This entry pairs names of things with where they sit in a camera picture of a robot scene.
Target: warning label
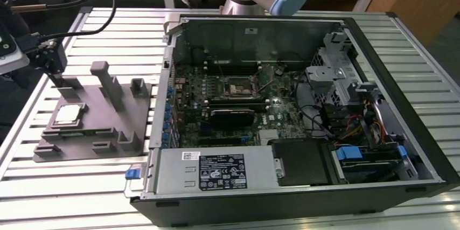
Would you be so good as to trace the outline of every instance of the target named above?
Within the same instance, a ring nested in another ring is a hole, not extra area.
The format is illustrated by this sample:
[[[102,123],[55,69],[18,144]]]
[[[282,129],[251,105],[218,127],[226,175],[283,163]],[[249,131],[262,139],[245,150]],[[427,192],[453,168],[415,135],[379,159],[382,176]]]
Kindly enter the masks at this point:
[[[202,191],[246,189],[243,155],[199,156]]]

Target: metal bracket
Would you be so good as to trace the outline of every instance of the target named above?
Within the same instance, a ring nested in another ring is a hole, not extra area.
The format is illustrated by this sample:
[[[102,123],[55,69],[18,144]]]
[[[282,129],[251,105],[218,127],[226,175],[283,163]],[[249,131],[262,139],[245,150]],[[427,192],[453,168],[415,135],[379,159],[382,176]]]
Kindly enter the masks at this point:
[[[179,14],[178,13],[167,13],[163,16],[163,34],[170,35],[174,32],[170,32],[170,30],[179,25]]]
[[[375,83],[353,83],[351,86],[357,92],[370,92],[377,88]]]
[[[278,158],[274,158],[274,172],[275,172],[275,177],[282,178],[286,174],[283,172],[283,167],[282,167],[282,161]]]

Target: aluminum table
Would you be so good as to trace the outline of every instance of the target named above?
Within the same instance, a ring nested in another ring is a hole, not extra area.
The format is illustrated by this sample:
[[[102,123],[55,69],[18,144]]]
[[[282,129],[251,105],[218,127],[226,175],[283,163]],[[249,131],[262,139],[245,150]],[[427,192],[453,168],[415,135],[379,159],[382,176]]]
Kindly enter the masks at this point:
[[[217,14],[217,10],[118,9],[111,24],[93,36],[65,40],[67,68],[82,84],[97,84],[90,63],[105,60],[119,83],[143,78],[158,83],[169,13]],[[97,29],[109,9],[79,13],[70,31]],[[397,18],[383,13],[299,12],[297,16],[347,16],[369,39],[447,159],[460,171],[460,88]],[[155,86],[145,141],[154,112]],[[3,229],[158,229],[129,205],[141,181],[126,183],[123,172],[145,156],[34,163],[33,149],[54,109],[58,91],[42,77],[0,147],[0,228]],[[460,188],[431,198],[405,202],[382,213],[194,226],[191,229],[458,229]]]

